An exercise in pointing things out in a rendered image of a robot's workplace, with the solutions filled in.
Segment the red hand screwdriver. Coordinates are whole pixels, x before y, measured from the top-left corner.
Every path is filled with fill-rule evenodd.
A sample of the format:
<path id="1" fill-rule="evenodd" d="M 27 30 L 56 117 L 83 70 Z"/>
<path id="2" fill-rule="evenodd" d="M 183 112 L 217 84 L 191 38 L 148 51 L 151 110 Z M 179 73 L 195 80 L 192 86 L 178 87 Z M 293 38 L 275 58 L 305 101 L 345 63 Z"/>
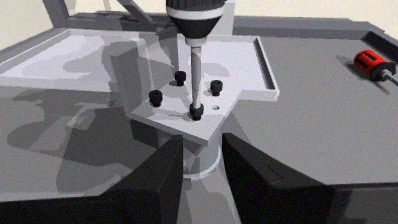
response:
<path id="1" fill-rule="evenodd" d="M 396 64 L 387 62 L 371 50 L 363 50 L 354 58 L 354 64 L 370 76 L 373 82 L 385 82 L 387 79 L 398 86 L 398 80 L 393 77 L 396 74 Z"/>

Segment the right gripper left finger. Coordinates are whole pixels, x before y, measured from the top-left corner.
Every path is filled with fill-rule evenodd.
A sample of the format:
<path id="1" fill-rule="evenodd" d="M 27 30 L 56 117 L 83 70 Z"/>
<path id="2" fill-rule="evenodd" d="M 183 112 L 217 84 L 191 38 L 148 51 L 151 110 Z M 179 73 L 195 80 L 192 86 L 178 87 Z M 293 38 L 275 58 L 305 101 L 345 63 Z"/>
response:
<path id="1" fill-rule="evenodd" d="M 182 182 L 183 136 L 174 135 L 99 196 L 0 202 L 0 224 L 177 224 Z"/>

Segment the grey l-shaped bracket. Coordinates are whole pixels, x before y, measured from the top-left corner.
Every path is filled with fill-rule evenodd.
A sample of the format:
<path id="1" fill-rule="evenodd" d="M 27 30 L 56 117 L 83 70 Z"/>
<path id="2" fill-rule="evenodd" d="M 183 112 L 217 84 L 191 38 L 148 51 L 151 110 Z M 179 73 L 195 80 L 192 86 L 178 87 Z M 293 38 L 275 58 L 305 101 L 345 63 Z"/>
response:
<path id="1" fill-rule="evenodd" d="M 242 94 L 223 85 L 215 97 L 210 81 L 201 79 L 204 113 L 199 121 L 190 115 L 192 79 L 177 86 L 179 71 L 177 27 L 168 27 L 110 54 L 126 117 L 208 147 Z M 149 93 L 162 92 L 160 107 L 153 107 Z M 218 108 L 219 110 L 213 110 Z"/>

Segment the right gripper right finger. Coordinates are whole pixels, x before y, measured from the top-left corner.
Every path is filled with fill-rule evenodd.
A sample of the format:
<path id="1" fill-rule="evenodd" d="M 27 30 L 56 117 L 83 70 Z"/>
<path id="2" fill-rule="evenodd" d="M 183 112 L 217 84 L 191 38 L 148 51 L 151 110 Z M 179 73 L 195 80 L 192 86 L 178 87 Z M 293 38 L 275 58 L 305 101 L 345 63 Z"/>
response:
<path id="1" fill-rule="evenodd" d="M 241 224 L 398 224 L 398 182 L 326 185 L 232 133 L 222 154 Z"/>

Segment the black socket-head screw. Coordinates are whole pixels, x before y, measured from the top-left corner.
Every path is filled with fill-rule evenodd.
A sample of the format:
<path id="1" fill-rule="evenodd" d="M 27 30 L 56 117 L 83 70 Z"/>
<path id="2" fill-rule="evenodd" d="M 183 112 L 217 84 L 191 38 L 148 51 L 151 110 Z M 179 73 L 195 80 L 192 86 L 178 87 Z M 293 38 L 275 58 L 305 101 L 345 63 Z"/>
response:
<path id="1" fill-rule="evenodd" d="M 210 85 L 210 90 L 213 91 L 212 95 L 217 97 L 222 91 L 223 83 L 220 80 L 213 80 Z"/>
<path id="2" fill-rule="evenodd" d="M 186 73 L 184 71 L 175 72 L 175 80 L 177 81 L 177 86 L 183 86 L 186 80 Z"/>
<path id="3" fill-rule="evenodd" d="M 190 110 L 190 115 L 193 116 L 193 120 L 199 121 L 204 113 L 204 105 L 201 103 L 201 107 L 196 109 L 193 108 L 193 103 L 191 103 L 189 106 L 189 110 Z"/>
<path id="4" fill-rule="evenodd" d="M 153 103 L 153 107 L 160 107 L 163 97 L 162 97 L 162 92 L 159 90 L 153 90 L 149 93 L 149 100 L 151 103 Z"/>

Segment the shiny grey metal cylinder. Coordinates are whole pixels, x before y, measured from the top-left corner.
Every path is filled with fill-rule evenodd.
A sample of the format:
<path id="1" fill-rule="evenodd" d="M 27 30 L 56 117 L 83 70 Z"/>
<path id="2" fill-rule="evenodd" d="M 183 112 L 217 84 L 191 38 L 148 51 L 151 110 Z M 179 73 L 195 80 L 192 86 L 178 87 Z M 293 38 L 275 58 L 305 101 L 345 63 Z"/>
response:
<path id="1" fill-rule="evenodd" d="M 159 148 L 174 136 L 158 128 L 156 133 Z M 183 181 L 199 180 L 215 171 L 221 159 L 219 139 L 220 129 L 208 147 L 183 138 Z"/>

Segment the blue electric screwdriver barrel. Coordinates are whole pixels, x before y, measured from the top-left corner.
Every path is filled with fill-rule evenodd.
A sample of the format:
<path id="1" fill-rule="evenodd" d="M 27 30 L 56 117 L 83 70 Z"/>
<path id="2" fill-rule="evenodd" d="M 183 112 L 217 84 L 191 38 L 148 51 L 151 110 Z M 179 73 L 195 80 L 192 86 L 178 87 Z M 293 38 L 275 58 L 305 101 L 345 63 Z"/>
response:
<path id="1" fill-rule="evenodd" d="M 201 107 L 201 46 L 225 12 L 225 0 L 166 0 L 166 13 L 191 46 L 193 108 Z"/>

